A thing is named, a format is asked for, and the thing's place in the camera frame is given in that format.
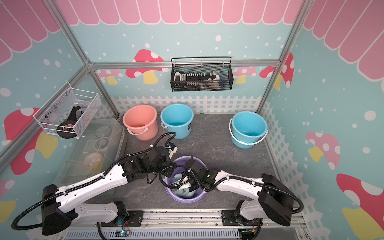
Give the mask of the purple bucket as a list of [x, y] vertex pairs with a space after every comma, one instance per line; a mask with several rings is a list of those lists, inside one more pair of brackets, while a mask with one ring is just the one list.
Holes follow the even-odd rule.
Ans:
[[[182, 156], [182, 157], [179, 157], [177, 158], [176, 160], [174, 160], [174, 163], [177, 164], [177, 165], [186, 165], [187, 162], [191, 159], [191, 156]], [[172, 179], [174, 177], [174, 175], [176, 174], [179, 174], [179, 173], [182, 173], [185, 169], [183, 168], [176, 168], [171, 177], [168, 178], [168, 177], [164, 177], [164, 182], [168, 185], [171, 185], [172, 184]], [[171, 189], [169, 188], [165, 188], [168, 195], [171, 197]], [[192, 199], [180, 199], [180, 198], [174, 198], [174, 197], [171, 197], [173, 200], [175, 200], [176, 202], [179, 202], [179, 203], [183, 203], [183, 204], [191, 204], [191, 203], [194, 203], [194, 202], [197, 202], [199, 200], [201, 200], [205, 195], [206, 195], [206, 192], [204, 192], [202, 189], [198, 188], [197, 189], [198, 191], [198, 195], [195, 197], [195, 198], [192, 198]]]

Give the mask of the light green cloth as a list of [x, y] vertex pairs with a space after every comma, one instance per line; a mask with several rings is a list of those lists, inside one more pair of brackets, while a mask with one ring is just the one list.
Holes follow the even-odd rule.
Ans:
[[178, 184], [181, 187], [177, 190], [171, 190], [171, 197], [180, 199], [192, 199], [198, 195], [197, 189], [193, 189], [190, 177], [182, 173], [174, 175], [172, 184]]

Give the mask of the pink plastic bucket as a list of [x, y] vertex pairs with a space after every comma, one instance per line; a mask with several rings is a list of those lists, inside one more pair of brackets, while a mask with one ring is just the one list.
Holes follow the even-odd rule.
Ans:
[[123, 124], [129, 134], [138, 140], [149, 141], [158, 134], [157, 111], [149, 105], [138, 105], [123, 116]]

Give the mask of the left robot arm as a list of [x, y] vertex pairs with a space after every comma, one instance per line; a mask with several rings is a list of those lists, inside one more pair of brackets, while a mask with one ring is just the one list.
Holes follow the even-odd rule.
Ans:
[[112, 163], [104, 172], [68, 186], [57, 187], [51, 184], [43, 189], [41, 206], [42, 234], [57, 234], [81, 218], [89, 218], [89, 211], [81, 204], [111, 189], [136, 180], [147, 179], [150, 174], [159, 176], [164, 170], [166, 177], [171, 176], [172, 156], [178, 148], [153, 146], [142, 153], [126, 155]]

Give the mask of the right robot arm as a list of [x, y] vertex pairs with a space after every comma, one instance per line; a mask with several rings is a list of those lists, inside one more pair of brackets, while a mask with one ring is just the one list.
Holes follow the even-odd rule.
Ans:
[[252, 179], [229, 174], [219, 169], [207, 169], [189, 160], [187, 170], [181, 173], [181, 178], [172, 182], [179, 190], [217, 190], [232, 192], [249, 198], [240, 200], [234, 210], [235, 221], [240, 225], [261, 220], [262, 218], [288, 227], [294, 211], [292, 193], [277, 178], [262, 174], [261, 178]]

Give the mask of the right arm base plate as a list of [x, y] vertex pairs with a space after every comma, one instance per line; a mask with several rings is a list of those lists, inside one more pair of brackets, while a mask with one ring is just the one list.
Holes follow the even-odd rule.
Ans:
[[250, 226], [258, 227], [262, 218], [255, 218], [253, 220], [247, 220], [240, 214], [236, 214], [235, 210], [222, 210], [221, 211], [222, 224], [225, 227], [233, 226]]

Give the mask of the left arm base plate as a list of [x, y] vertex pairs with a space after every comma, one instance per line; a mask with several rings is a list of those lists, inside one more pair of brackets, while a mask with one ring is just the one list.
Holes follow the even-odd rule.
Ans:
[[126, 211], [109, 223], [101, 222], [101, 227], [140, 227], [144, 211]]

